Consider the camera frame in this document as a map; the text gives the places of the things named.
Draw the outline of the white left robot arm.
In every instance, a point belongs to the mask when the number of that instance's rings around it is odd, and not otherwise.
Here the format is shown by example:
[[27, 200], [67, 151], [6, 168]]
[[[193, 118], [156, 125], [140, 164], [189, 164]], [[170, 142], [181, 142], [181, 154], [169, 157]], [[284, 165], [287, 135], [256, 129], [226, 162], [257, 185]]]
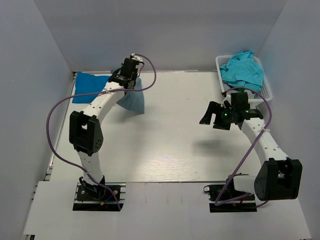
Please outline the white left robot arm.
[[145, 99], [140, 79], [144, 61], [131, 54], [107, 79], [99, 94], [81, 111], [73, 111], [69, 119], [69, 142], [77, 151], [85, 169], [80, 183], [90, 189], [105, 184], [99, 150], [104, 137], [101, 123], [114, 105], [137, 114], [145, 112]]

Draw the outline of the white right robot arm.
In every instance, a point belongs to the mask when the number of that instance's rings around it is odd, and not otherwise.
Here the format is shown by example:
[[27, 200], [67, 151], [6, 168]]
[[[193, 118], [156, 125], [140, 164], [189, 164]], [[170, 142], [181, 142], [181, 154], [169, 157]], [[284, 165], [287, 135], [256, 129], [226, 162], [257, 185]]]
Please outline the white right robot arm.
[[[290, 158], [276, 143], [268, 129], [271, 120], [265, 120], [257, 108], [251, 107], [247, 92], [226, 94], [222, 103], [210, 101], [199, 123], [213, 124], [214, 129], [226, 131], [234, 124], [251, 143], [215, 198], [216, 206], [251, 195], [264, 202], [294, 200], [298, 197], [302, 163]], [[240, 167], [252, 151], [255, 151], [261, 163], [258, 174], [240, 174]]]

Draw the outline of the grey-blue t shirt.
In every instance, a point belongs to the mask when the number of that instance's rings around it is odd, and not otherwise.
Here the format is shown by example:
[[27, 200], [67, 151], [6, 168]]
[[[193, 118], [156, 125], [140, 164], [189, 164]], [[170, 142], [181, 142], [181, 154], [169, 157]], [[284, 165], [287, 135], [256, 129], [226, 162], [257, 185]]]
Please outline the grey-blue t shirt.
[[[111, 71], [112, 75], [119, 74], [121, 68], [116, 68], [113, 71]], [[142, 89], [142, 81], [139, 77], [136, 77], [135, 79], [135, 85], [133, 87], [134, 90], [141, 90]], [[145, 98], [144, 98], [144, 92], [143, 91], [129, 91], [124, 92], [121, 91], [124, 94], [124, 97], [122, 97], [119, 101], [117, 101], [117, 104], [124, 108], [125, 110], [135, 112], [137, 114], [144, 114], [145, 113]]]

